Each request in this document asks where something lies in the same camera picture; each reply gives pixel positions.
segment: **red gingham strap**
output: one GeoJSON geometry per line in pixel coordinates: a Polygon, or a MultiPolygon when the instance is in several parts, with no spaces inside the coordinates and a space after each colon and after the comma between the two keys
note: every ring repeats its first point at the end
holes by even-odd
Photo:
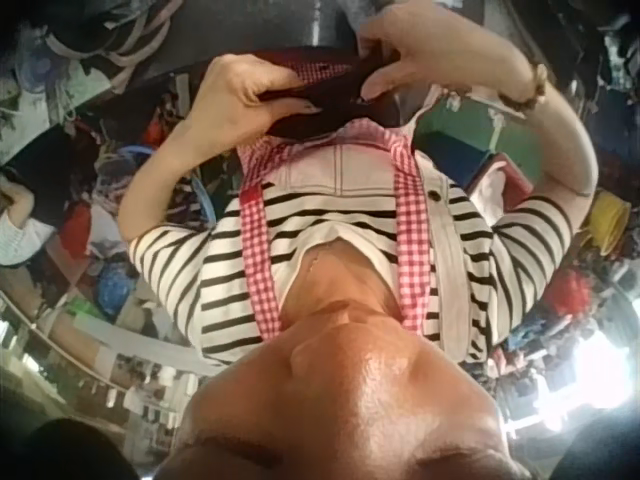
{"type": "Polygon", "coordinates": [[[337,143],[367,145],[388,151],[394,163],[398,285],[403,326],[421,334],[429,292],[429,238],[427,204],[422,179],[409,140],[380,125],[358,119],[335,134],[303,144],[263,137],[251,147],[239,148],[244,184],[240,193],[242,247],[245,273],[256,323],[264,340],[280,332],[275,285],[271,274],[269,234],[261,183],[266,175],[302,152],[337,143]]]}

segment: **bracelet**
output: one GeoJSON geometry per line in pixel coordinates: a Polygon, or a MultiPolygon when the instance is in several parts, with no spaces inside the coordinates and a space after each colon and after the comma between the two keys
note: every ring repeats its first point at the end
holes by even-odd
{"type": "Polygon", "coordinates": [[[520,113],[530,112],[536,108],[538,104],[545,101],[547,95],[547,77],[549,76],[549,72],[547,71],[547,67],[541,63],[532,65],[532,68],[535,81],[535,92],[533,97],[525,100],[524,102],[516,102],[501,93],[498,95],[500,97],[500,101],[511,110],[520,113]]]}

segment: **vest button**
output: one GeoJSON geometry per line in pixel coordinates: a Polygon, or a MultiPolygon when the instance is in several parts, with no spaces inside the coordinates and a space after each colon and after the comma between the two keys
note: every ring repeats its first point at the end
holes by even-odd
{"type": "Polygon", "coordinates": [[[440,200],[442,200],[442,196],[435,190],[429,190],[429,192],[427,193],[427,196],[429,197],[430,200],[433,200],[434,202],[439,202],[440,200]]]}

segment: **white sleeve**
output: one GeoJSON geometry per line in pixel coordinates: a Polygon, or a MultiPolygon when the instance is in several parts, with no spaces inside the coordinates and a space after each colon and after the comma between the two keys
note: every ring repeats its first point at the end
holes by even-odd
{"type": "Polygon", "coordinates": [[[22,248],[24,236],[25,230],[11,223],[9,214],[4,211],[0,215],[0,265],[16,265],[35,253],[22,248]]]}
{"type": "Polygon", "coordinates": [[[131,261],[187,338],[209,240],[209,231],[160,225],[129,245],[131,261]]]}
{"type": "Polygon", "coordinates": [[[522,321],[540,299],[569,248],[573,232],[564,210],[553,200],[532,196],[493,227],[499,309],[508,323],[497,341],[522,321]]]}

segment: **woman's neck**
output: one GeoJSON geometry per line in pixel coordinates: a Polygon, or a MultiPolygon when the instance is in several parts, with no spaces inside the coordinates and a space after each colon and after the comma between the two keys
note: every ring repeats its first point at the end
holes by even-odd
{"type": "Polygon", "coordinates": [[[358,302],[401,319],[398,303],[387,283],[367,257],[341,239],[305,252],[282,306],[283,327],[337,301],[358,302]]]}

